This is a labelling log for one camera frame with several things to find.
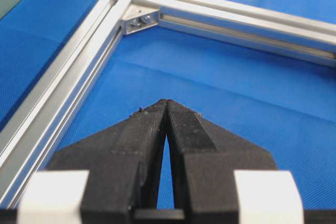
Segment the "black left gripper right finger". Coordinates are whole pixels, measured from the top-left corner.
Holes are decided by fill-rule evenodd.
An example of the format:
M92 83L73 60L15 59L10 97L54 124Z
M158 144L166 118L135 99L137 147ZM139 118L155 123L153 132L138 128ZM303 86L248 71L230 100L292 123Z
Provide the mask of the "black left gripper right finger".
M238 223L234 170L276 170L272 155L173 100L166 120L176 208L187 223Z

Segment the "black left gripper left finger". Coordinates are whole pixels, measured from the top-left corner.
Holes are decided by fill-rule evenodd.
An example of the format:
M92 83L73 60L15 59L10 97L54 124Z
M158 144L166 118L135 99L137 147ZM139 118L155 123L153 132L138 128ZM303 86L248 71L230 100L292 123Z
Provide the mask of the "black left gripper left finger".
M155 208L163 158L166 100L54 153L48 170L88 170L83 223L131 223Z

